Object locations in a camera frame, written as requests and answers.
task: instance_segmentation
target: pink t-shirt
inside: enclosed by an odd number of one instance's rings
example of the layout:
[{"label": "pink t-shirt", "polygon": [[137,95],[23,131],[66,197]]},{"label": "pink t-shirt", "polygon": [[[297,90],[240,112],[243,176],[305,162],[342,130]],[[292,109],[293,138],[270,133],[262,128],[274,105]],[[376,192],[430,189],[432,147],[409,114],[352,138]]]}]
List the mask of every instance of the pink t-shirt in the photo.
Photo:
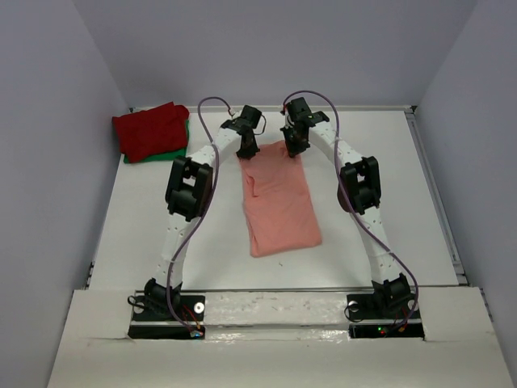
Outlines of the pink t-shirt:
[{"label": "pink t-shirt", "polygon": [[240,163],[251,255],[320,245],[300,155],[289,158],[285,143],[278,141],[261,145],[252,159]]}]

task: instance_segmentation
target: purple cable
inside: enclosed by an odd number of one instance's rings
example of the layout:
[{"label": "purple cable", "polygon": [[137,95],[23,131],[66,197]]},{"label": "purple cable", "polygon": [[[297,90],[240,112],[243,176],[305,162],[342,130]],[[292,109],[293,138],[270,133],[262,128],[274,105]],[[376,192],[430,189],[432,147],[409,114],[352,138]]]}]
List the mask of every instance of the purple cable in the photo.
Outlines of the purple cable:
[{"label": "purple cable", "polygon": [[169,269],[167,271],[166,299],[167,299],[167,306],[169,307],[169,312],[172,314],[174,319],[176,319],[176,321],[180,322],[188,330],[191,330],[191,326],[188,323],[184,322],[176,314],[176,312],[174,311],[174,308],[172,306],[172,301],[170,300],[170,276],[172,275],[172,268],[174,267],[174,262],[178,258],[179,252],[182,251],[182,249],[187,245],[187,243],[192,238],[194,233],[200,227],[201,223],[204,220],[204,216],[206,215],[206,213],[208,211],[208,208],[210,207],[210,204],[212,203],[213,195],[216,192],[217,179],[219,177],[219,150],[217,149],[216,145],[214,144],[213,137],[210,134],[210,131],[208,131],[207,125],[204,123],[203,117],[201,116],[201,106],[203,105],[204,102],[206,102],[206,101],[208,101],[210,99],[217,99],[217,100],[221,101],[228,108],[228,113],[229,113],[231,107],[229,106],[229,104],[224,99],[222,99],[221,97],[215,97],[215,96],[213,96],[213,97],[206,97],[206,98],[202,99],[200,101],[200,103],[198,103],[198,105],[197,105],[197,116],[200,118],[201,125],[203,126],[203,129],[204,129],[205,133],[207,134],[207,137],[208,137],[208,139],[210,141],[210,144],[212,145],[212,147],[213,147],[213,149],[215,151],[215,154],[216,154],[216,165],[215,165],[215,173],[214,173],[214,176],[213,176],[212,192],[210,193],[210,196],[207,199],[206,208],[205,208],[203,214],[201,214],[200,220],[197,222],[197,224],[195,224],[194,228],[192,228],[191,233],[189,233],[187,235],[187,237],[183,240],[183,242],[179,245],[178,249],[176,250],[176,252],[172,256],[172,259],[171,259],[170,264],[169,264]]},{"label": "purple cable", "polygon": [[[336,136],[335,136],[336,139],[334,139],[334,166],[335,166],[335,169],[336,169],[336,175],[338,177],[339,190],[343,194],[343,198],[345,199],[345,202],[347,203],[348,208],[349,209],[353,209],[353,207],[351,205],[351,202],[350,202],[350,199],[348,198],[347,191],[345,190],[345,187],[343,186],[343,182],[341,181],[341,177],[339,175],[339,157],[338,157],[339,115],[338,115],[338,110],[336,109],[336,107],[334,106],[332,101],[330,101],[324,95],[322,95],[321,93],[318,93],[316,91],[295,91],[294,93],[291,93],[290,95],[288,95],[285,98],[284,103],[282,104],[282,110],[285,110],[285,104],[287,103],[288,99],[290,99],[294,95],[299,95],[301,93],[309,93],[311,95],[317,95],[318,97],[321,97],[322,99],[324,99],[330,105],[330,107],[332,108],[332,111],[334,111],[334,115],[336,117]],[[418,303],[418,282],[417,282],[416,278],[414,277],[413,273],[410,271],[410,269],[407,268],[407,266],[402,262],[402,260],[400,260],[398,258],[398,256],[394,252],[392,252],[386,244],[384,244],[377,236],[374,235],[373,232],[371,232],[366,227],[366,225],[359,218],[357,213],[356,212],[351,212],[351,215],[355,219],[355,222],[357,222],[357,224],[361,227],[361,229],[364,230],[376,243],[378,243],[390,256],[392,256],[397,261],[397,263],[400,264],[400,266],[404,269],[404,271],[407,272],[407,274],[411,277],[411,280],[413,281],[413,284],[414,284],[414,303],[411,306],[410,312],[407,314],[407,316],[398,325],[396,325],[395,327],[392,327],[390,329],[390,331],[397,330],[399,327],[402,327],[403,325],[405,325],[410,320],[411,316],[413,315],[413,313],[415,312],[415,310],[417,308],[417,303]]]}]

